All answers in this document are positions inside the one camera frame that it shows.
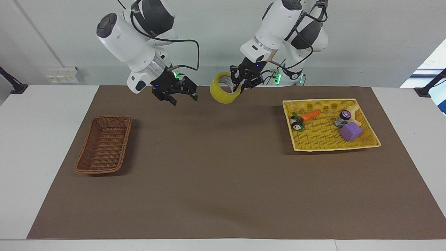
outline white electrical box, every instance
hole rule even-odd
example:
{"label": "white electrical box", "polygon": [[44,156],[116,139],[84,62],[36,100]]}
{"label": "white electrical box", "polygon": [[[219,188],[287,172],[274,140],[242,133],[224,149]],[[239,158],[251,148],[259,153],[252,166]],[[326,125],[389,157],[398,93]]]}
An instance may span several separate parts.
{"label": "white electrical box", "polygon": [[48,68],[46,77],[52,84],[77,84],[82,76],[76,67]]}

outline yellow wicker basket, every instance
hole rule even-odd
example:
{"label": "yellow wicker basket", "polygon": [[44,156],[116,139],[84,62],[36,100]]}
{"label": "yellow wicker basket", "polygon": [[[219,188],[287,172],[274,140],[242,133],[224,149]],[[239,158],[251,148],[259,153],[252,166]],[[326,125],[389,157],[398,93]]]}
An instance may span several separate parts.
{"label": "yellow wicker basket", "polygon": [[[295,151],[338,151],[361,148],[379,147],[381,143],[368,123],[362,109],[356,112],[356,120],[362,123],[361,135],[350,142],[339,134],[340,128],[335,126],[335,120],[341,111],[351,105],[358,105],[356,99],[313,99],[285,100],[283,110],[288,123],[288,130]],[[289,119],[296,112],[298,116],[315,110],[321,113],[305,122],[305,130],[297,132],[291,128]]]}

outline brown wicker basket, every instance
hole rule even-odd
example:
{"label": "brown wicker basket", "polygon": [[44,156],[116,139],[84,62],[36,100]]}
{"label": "brown wicker basket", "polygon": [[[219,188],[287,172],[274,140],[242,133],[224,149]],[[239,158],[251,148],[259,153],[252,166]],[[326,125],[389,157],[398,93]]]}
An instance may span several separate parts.
{"label": "brown wicker basket", "polygon": [[84,174],[116,172],[121,168],[132,117],[100,116],[91,121],[75,171]]}

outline yellow tape roll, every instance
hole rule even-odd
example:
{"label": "yellow tape roll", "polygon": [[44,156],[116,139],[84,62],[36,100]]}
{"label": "yellow tape roll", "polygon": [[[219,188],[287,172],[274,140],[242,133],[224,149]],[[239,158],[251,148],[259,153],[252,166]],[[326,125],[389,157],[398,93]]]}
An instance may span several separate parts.
{"label": "yellow tape roll", "polygon": [[232,103],[241,93],[242,86],[239,85],[237,90],[234,93],[225,92],[219,85],[219,80],[223,76],[231,76],[229,72],[220,72],[215,76],[214,81],[211,83],[211,87],[209,91],[211,92],[212,97],[222,104],[230,104]]}

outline black stand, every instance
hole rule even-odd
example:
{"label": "black stand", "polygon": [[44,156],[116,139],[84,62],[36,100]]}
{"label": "black stand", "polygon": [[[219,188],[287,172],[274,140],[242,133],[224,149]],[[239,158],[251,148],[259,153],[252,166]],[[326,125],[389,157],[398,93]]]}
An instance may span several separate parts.
{"label": "black stand", "polygon": [[446,77],[446,69],[438,74],[432,81],[423,88],[415,88],[415,92],[422,98],[430,98],[429,90],[434,87],[440,80]]}
{"label": "black stand", "polygon": [[7,73],[2,67],[0,67],[0,75],[2,75],[14,88],[10,92],[11,94],[22,94],[28,87],[27,84],[20,83],[20,81]]}

